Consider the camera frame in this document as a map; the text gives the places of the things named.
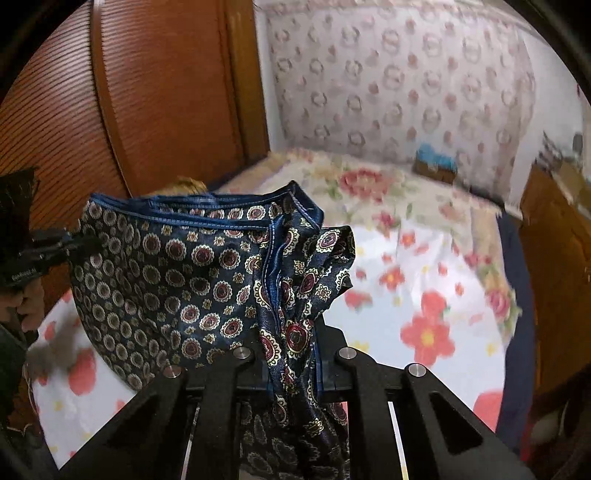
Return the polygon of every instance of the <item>small object on shelf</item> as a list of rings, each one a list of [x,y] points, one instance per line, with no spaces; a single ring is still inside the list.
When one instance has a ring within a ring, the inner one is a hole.
[[[449,155],[436,152],[428,143],[422,143],[417,150],[417,159],[426,163],[431,168],[443,168],[454,173],[457,172],[456,161]]]
[[[441,181],[449,185],[452,185],[456,179],[455,171],[451,171],[437,165],[428,165],[418,158],[414,161],[413,173],[417,173],[423,177],[427,177],[428,179]]]

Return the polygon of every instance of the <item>brown fabric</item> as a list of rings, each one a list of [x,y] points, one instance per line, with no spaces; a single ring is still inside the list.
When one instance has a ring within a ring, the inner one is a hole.
[[[177,177],[177,180],[163,189],[150,193],[152,195],[197,195],[206,193],[207,187],[202,181],[193,180],[188,177]]]
[[[8,416],[8,426],[23,431],[27,425],[33,425],[36,433],[41,432],[39,418],[35,414],[33,406],[29,402],[29,388],[27,380],[21,378],[18,392],[12,399],[14,410]]]

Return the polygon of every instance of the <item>black metal frame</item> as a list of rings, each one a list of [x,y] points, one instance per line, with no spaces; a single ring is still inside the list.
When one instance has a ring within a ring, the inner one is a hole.
[[[322,363],[319,401],[347,401],[351,477],[401,480],[388,403],[393,402],[410,479],[532,480],[527,467],[419,364],[377,364],[316,326]],[[168,367],[60,470],[61,480],[236,480],[241,400],[269,402],[267,366],[253,336],[213,365]],[[195,448],[186,452],[189,441]]]

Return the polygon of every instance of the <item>wooden furniture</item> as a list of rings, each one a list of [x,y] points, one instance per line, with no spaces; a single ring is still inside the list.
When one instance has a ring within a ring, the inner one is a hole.
[[[591,222],[533,165],[520,236],[537,311],[537,393],[591,363]]]
[[[0,174],[39,167],[32,228],[73,227],[91,192],[219,184],[266,156],[250,2],[38,3],[0,59]],[[67,267],[44,287],[51,308]]]
[[[449,185],[456,179],[456,172],[437,166],[431,167],[419,159],[414,161],[413,172],[428,179],[441,181]]]

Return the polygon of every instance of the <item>wardrobe door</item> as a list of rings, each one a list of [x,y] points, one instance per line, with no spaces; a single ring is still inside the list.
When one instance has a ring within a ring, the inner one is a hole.
[[[94,1],[99,102],[134,195],[243,166],[221,4]]]
[[[49,36],[0,105],[0,174],[38,167],[33,229],[72,228],[92,192],[127,196],[96,100],[90,12],[86,2]],[[43,285],[49,309],[70,288],[68,267]]]

